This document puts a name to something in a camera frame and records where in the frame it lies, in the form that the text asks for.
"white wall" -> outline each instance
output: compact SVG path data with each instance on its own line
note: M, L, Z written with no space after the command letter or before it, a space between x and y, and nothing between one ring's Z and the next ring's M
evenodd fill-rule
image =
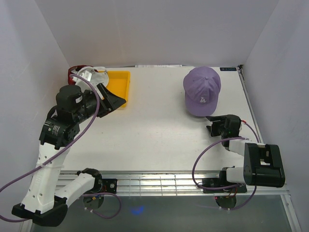
M309 231L308 12L308 0L280 0L244 66L262 136L280 146L304 232Z
M46 113L66 83L68 63L34 0L0 0L0 185L35 167ZM8 218L30 178L1 193L0 214ZM0 220L0 230L19 223Z
M35 0L71 66L243 64L278 0Z

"white embroidered logo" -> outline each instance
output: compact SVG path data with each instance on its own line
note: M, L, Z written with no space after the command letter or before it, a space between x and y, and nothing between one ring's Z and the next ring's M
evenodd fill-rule
M201 100L199 102L200 103L206 103L206 100L203 97L201 97Z

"yellow tray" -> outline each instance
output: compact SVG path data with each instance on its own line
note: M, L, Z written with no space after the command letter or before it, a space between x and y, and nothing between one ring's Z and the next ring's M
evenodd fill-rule
M118 97L124 98L126 103L121 107L126 107L129 96L131 73L129 71L107 71L107 74L110 80L106 88Z

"baseball cap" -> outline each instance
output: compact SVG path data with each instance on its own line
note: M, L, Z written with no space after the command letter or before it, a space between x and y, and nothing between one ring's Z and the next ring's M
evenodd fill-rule
M217 108L221 81L219 74L210 67L196 67L183 79L185 105L195 116L209 116Z

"tabletop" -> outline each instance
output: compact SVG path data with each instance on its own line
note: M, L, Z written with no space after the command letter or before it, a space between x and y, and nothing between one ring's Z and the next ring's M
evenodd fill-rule
M198 155L220 137L209 136L211 123L190 115L184 102L183 78L193 67L114 68L130 71L126 108L96 118L90 129L70 149L64 171L95 168L101 171L190 171ZM254 126L237 71L221 72L221 92L213 116L234 114ZM83 130L89 120L82 123ZM240 136L255 141L242 126ZM197 170L221 170L243 165L243 157L221 145L209 150Z

